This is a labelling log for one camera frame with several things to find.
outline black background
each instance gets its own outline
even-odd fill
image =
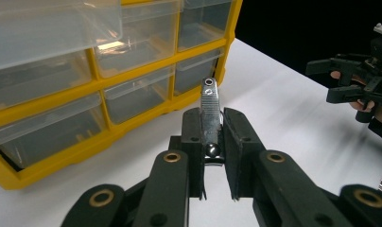
[[[295,71],[338,53],[370,54],[373,27],[382,24],[382,1],[244,0],[235,36]],[[314,77],[326,87],[327,76]]]

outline white surface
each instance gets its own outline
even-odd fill
[[[266,148],[291,155],[320,187],[335,194],[351,183],[378,187],[382,139],[355,121],[348,104],[325,102],[327,89],[235,40],[219,87],[221,107],[244,113]],[[0,188],[0,227],[60,226],[79,196],[113,183],[129,188],[145,179],[170,135],[180,135],[182,113],[162,115],[131,131],[106,151],[15,191]],[[232,201],[224,167],[207,167],[208,201],[192,199],[190,226],[258,226],[252,200]]]

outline small drawer organizer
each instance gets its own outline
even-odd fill
[[[242,0],[0,0],[0,186],[108,148],[220,84]]]

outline person's hand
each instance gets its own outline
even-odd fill
[[[330,76],[334,79],[339,79],[340,76],[341,76],[341,73],[338,72],[338,71],[334,71],[332,73],[330,73]],[[353,76],[353,80],[357,81],[357,82],[360,82],[362,84],[365,85],[365,81],[363,81],[360,77],[358,76]],[[350,105],[356,109],[357,111],[361,111],[361,112],[370,112],[372,110],[372,108],[374,107],[374,102],[373,101],[370,101],[367,105],[367,108],[364,109],[364,103],[360,100],[358,100],[357,102],[350,102]],[[378,106],[376,108],[376,111],[374,113],[374,117],[382,122],[382,106]]]

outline plastic drawer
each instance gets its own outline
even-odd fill
[[[223,50],[220,48],[178,62],[176,65],[174,95],[179,96],[200,86],[202,79],[210,78],[215,73],[217,59],[222,55]]]
[[[119,0],[0,0],[0,69],[121,38]]]
[[[95,48],[101,77],[173,56],[179,10],[178,0],[124,6],[123,38]]]
[[[224,37],[232,0],[184,1],[180,14],[179,51]]]
[[[0,70],[0,110],[91,81],[84,51]]]
[[[120,124],[168,99],[169,66],[104,90],[110,119]]]
[[[105,129],[99,94],[0,128],[0,152],[26,168]]]

